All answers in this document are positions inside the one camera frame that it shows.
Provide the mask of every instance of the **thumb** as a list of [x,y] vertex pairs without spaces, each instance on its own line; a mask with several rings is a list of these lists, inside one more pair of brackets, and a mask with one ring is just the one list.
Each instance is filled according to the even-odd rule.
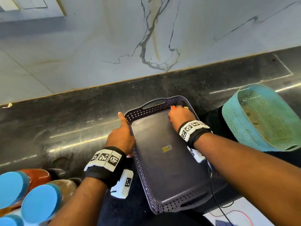
[[120,125],[120,127],[123,127],[123,126],[129,126],[128,125],[128,121],[126,120],[126,118],[124,117],[124,115],[122,114],[122,112],[119,112],[118,113],[118,117],[119,117],[119,119],[120,119],[120,122],[121,122],[121,125]]

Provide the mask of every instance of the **wire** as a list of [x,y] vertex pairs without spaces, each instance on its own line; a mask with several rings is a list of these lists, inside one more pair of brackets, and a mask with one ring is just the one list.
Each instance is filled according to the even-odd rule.
[[[209,179],[209,183],[210,183],[210,189],[211,189],[211,193],[212,193],[212,196],[213,196],[213,199],[215,201],[215,204],[217,205],[217,207],[220,209],[220,211],[224,214],[224,212],[222,211],[222,209],[220,208],[220,206],[218,205],[216,199],[215,199],[215,196],[214,196],[214,193],[213,193],[213,190],[212,190],[212,183],[211,183],[211,178],[212,178],[212,167],[209,163],[209,161],[207,160],[207,165],[208,165],[208,173],[209,173],[209,176],[210,176],[210,179]],[[225,218],[229,221],[229,223],[234,226],[231,221],[228,219],[228,217],[226,216],[226,214],[224,214]]]
[[221,206],[221,208],[223,209],[223,208],[228,208],[228,207],[230,207],[231,205],[233,205],[234,204],[234,201],[232,201],[232,203],[230,204],[230,205],[227,205],[227,206]]
[[[232,212],[239,212],[239,213],[244,214],[244,215],[248,218],[248,220],[250,221],[251,226],[253,226],[253,222],[251,221],[250,217],[248,217],[247,214],[245,214],[243,211],[232,210],[232,211],[226,213],[226,215],[228,215],[229,213],[232,213]],[[211,214],[212,216],[214,216],[214,217],[221,217],[221,216],[224,216],[224,215],[215,216],[215,215],[213,215],[212,213],[210,213],[210,214]]]

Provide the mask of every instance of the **person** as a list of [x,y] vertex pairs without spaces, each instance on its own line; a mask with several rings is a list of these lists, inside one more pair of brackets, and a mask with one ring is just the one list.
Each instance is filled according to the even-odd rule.
[[[182,106],[172,109],[169,115],[176,131],[184,123],[196,119],[193,113]],[[111,132],[104,148],[113,147],[131,156],[135,138],[131,136],[123,114],[119,112],[118,116],[121,126]],[[300,225],[301,170],[298,167],[211,132],[201,134],[193,146],[274,225]],[[111,181],[110,178],[96,177],[93,172],[92,175],[86,174],[73,197],[52,219],[50,226],[97,225],[102,201]]]

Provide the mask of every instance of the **pink cord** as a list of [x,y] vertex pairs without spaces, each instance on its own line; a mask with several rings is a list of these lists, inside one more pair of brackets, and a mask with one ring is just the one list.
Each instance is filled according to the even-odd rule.
[[[244,212],[239,211],[239,210],[232,210],[232,211],[226,213],[226,215],[228,215],[228,214],[231,213],[231,212],[239,212],[239,213],[244,214],[244,215],[248,218],[248,220],[250,221],[251,226],[253,226],[253,223],[252,223],[251,219],[250,219],[250,218],[247,216],[247,214],[245,214]],[[210,213],[210,214],[211,214],[212,216],[214,216],[214,217],[221,217],[221,216],[224,216],[224,215],[215,216],[215,215],[213,215],[212,213]]]

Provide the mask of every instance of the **black stone surface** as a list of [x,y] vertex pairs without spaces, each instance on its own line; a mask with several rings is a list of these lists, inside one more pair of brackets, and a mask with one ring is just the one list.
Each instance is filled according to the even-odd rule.
[[[107,135],[120,125],[117,113],[126,113],[162,97],[182,95],[213,131],[225,135],[218,109],[239,87],[262,83],[279,92],[301,116],[301,47],[244,57],[198,68],[179,70],[103,86],[66,92],[0,106],[0,174],[23,168],[59,168],[65,178],[83,178],[83,169]],[[301,167],[301,151],[273,152]],[[107,194],[100,215],[102,225],[140,225],[153,217],[132,159],[134,171],[129,196],[118,200]],[[220,205],[239,194],[230,186],[216,194]],[[195,209],[215,209],[213,200]]]

